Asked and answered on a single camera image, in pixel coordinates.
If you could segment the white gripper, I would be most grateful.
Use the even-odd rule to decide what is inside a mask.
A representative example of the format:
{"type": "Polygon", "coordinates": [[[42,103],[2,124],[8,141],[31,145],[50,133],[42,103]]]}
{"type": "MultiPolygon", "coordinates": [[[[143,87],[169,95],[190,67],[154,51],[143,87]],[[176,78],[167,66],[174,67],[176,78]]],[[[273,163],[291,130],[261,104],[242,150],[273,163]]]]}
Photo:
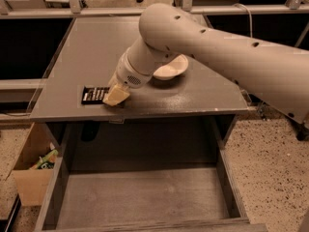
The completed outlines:
{"type": "Polygon", "coordinates": [[[125,101],[129,97],[128,87],[140,88],[152,78],[152,66],[152,55],[131,53],[128,48],[121,56],[116,70],[108,82],[108,86],[111,87],[104,96],[103,102],[115,106],[125,101]]]}

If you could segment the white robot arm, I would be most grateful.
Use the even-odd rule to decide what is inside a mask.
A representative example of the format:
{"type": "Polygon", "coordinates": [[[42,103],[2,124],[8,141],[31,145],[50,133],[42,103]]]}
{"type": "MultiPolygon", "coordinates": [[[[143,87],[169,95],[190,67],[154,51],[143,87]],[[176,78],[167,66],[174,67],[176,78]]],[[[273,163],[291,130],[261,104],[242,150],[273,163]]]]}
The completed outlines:
{"type": "Polygon", "coordinates": [[[166,4],[141,14],[139,37],[121,56],[103,101],[111,106],[178,55],[189,56],[306,127],[309,51],[203,26],[166,4]]]}

